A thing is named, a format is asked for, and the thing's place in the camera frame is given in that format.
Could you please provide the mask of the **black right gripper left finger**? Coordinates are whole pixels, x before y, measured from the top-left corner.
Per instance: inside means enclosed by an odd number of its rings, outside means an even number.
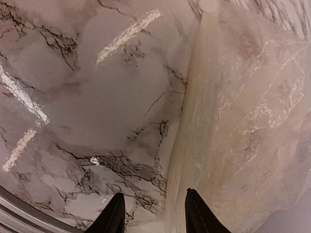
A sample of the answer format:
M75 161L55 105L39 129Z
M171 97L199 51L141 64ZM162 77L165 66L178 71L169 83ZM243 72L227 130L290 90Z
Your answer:
M123 193L116 193L96 220L84 233L124 233L125 200Z

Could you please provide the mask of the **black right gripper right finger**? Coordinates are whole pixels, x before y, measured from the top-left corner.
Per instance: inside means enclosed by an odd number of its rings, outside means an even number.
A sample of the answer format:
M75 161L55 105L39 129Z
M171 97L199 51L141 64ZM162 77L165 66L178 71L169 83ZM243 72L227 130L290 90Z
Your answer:
M187 189L185 217L187 233L231 233L195 189Z

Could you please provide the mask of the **clear zip top bag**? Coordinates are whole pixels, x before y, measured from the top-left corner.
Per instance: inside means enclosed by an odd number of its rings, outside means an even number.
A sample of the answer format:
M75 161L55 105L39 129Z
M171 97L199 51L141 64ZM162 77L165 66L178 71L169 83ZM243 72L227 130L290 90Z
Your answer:
M311 3L201 0L167 186L165 231L196 189L233 233L253 233L311 186Z

